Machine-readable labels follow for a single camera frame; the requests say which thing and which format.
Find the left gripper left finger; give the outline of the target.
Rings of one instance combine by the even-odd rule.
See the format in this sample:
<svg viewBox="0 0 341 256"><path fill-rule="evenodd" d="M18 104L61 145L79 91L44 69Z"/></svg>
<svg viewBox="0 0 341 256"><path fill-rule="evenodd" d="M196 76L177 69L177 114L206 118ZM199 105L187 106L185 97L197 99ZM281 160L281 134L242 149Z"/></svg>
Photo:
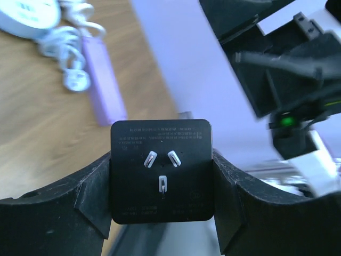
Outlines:
<svg viewBox="0 0 341 256"><path fill-rule="evenodd" d="M1 255L101 255L111 225L109 159L1 200Z"/></svg>

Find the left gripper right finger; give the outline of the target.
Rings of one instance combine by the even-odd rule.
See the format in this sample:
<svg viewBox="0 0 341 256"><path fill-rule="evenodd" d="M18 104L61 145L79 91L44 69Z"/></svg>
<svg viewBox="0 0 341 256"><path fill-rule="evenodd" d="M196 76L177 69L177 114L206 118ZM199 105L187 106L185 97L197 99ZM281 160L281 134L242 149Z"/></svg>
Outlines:
<svg viewBox="0 0 341 256"><path fill-rule="evenodd" d="M213 154L215 224L223 255L340 255L340 193L294 195Z"/></svg>

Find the black cube socket adapter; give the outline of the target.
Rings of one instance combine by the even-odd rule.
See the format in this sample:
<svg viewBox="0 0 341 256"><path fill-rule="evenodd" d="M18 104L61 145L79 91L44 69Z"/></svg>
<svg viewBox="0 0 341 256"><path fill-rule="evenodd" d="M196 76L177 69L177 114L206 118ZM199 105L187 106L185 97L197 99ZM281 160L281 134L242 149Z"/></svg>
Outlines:
<svg viewBox="0 0 341 256"><path fill-rule="evenodd" d="M213 216L209 121L117 121L110 139L109 198L114 222L204 221Z"/></svg>

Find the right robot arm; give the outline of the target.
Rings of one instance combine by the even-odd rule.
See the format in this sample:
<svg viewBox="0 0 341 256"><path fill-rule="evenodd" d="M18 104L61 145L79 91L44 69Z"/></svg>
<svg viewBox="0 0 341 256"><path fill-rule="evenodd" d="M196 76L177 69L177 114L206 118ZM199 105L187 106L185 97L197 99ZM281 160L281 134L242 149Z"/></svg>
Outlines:
<svg viewBox="0 0 341 256"><path fill-rule="evenodd" d="M340 40L302 12L264 34L259 22L289 1L201 1L257 118L311 193L340 191L340 174L314 124L340 113Z"/></svg>

